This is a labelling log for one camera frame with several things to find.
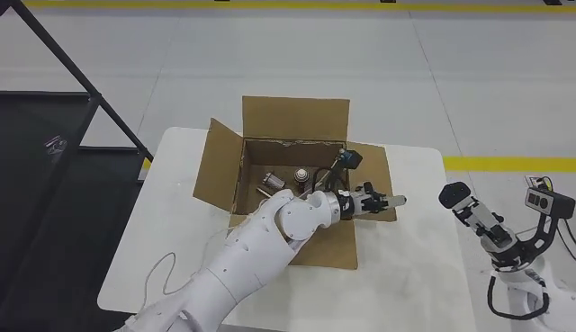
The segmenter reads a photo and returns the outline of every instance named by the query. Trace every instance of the black cable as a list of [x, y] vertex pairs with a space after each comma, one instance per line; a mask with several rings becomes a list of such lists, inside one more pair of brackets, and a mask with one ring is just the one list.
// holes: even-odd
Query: black cable
[[570, 238], [572, 238], [574, 245], [576, 245], [576, 238], [574, 238], [574, 235], [572, 234], [572, 230], [570, 229], [570, 225], [568, 224], [568, 220], [564, 220], [564, 224], [566, 225], [566, 229], [568, 229], [568, 233], [570, 234]]
[[314, 175], [312, 175], [312, 193], [316, 191], [316, 179], [318, 178], [318, 173], [320, 171], [330, 171], [330, 167], [320, 167], [314, 171]]
[[342, 176], [335, 173], [333, 168], [331, 168], [331, 167], [319, 167], [316, 171], [314, 171], [314, 174], [312, 175], [312, 192], [313, 193], [314, 193], [314, 191], [316, 191], [316, 181], [318, 180], [318, 173], [320, 171], [328, 171], [329, 175], [326, 177], [326, 186], [328, 187], [328, 189], [330, 191], [332, 191], [335, 187], [335, 185], [334, 185], [335, 180], [340, 181], [340, 183], [342, 183], [342, 187], [344, 187], [345, 189], [347, 188], [347, 184], [344, 181], [344, 179], [342, 178]]
[[544, 280], [538, 282], [538, 284], [542, 286], [542, 299], [543, 299], [542, 307], [538, 310], [535, 310], [534, 312], [527, 313], [526, 315], [523, 316], [502, 313], [494, 309], [494, 305], [492, 304], [492, 294], [494, 292], [494, 284], [496, 284], [496, 277], [491, 276], [490, 282], [488, 283], [488, 293], [486, 297], [488, 299], [488, 308], [490, 308], [492, 313], [494, 313], [496, 316], [502, 317], [504, 319], [529, 320], [541, 316], [548, 311], [548, 307], [550, 306], [550, 297], [548, 297], [548, 293], [546, 292], [546, 283], [544, 282]]
[[344, 181], [344, 178], [340, 174], [334, 172], [334, 170], [330, 170], [330, 175], [327, 178], [326, 183], [326, 190], [325, 191], [334, 191], [336, 189], [336, 182], [339, 181], [342, 184], [342, 188], [345, 190], [347, 189], [347, 184]]
[[566, 241], [564, 240], [564, 236], [562, 235], [562, 232], [560, 231], [560, 229], [557, 229], [558, 231], [558, 236], [560, 236], [560, 239], [562, 240], [562, 243], [564, 243], [564, 246], [566, 247], [566, 250], [568, 250], [568, 253], [570, 254], [570, 256], [572, 257], [572, 259], [574, 261], [576, 261], [576, 256], [572, 253], [572, 251], [570, 250], [570, 248], [568, 247], [568, 245], [566, 244]]

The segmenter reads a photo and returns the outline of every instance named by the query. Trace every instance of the box flap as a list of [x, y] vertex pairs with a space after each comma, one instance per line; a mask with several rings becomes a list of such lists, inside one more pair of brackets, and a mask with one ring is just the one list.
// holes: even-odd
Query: box flap
[[[346, 148], [358, 152], [363, 157], [362, 163], [357, 169], [348, 171], [350, 188], [354, 189], [358, 185], [370, 181], [376, 192], [393, 195], [386, 150], [382, 147], [355, 142], [347, 142]], [[369, 213], [358, 217], [358, 219], [392, 222], [396, 220], [396, 210], [391, 209], [380, 213]]]
[[[230, 216], [231, 227], [237, 226], [247, 216]], [[302, 247], [290, 265], [311, 265], [316, 267], [358, 268], [356, 254], [356, 231], [352, 220], [341, 220], [328, 229], [318, 229]]]
[[241, 157], [242, 138], [211, 119], [193, 196], [232, 212]]
[[345, 141], [348, 100], [242, 97], [244, 137]]

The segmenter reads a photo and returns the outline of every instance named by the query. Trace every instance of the white table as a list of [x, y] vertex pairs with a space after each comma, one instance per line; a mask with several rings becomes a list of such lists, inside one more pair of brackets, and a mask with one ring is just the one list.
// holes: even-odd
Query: white table
[[[150, 268], [167, 252], [177, 263], [168, 288], [196, 271], [203, 248], [229, 214], [194, 199], [206, 130], [165, 132], [103, 288], [104, 310], [137, 312]], [[440, 153], [385, 145], [392, 189], [406, 195], [394, 223], [355, 222], [359, 267], [289, 266], [242, 301], [225, 324], [282, 331], [475, 331], [455, 218], [437, 200], [446, 183]], [[212, 238], [210, 259], [225, 233]], [[148, 303], [162, 298], [171, 263], [153, 273]]]

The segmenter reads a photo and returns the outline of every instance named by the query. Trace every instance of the metal can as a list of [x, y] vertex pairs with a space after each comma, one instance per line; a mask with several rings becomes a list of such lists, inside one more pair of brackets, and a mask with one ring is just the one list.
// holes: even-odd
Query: metal can
[[280, 191], [286, 186], [286, 182], [273, 175], [272, 172], [268, 172], [265, 175], [262, 183], [276, 191]]

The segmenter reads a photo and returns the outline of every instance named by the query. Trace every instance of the small bottle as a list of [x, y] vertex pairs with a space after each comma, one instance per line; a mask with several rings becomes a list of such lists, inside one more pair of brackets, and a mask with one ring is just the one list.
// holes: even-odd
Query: small bottle
[[299, 168], [294, 172], [294, 181], [298, 185], [300, 193], [306, 191], [306, 183], [310, 179], [310, 174], [304, 168]]

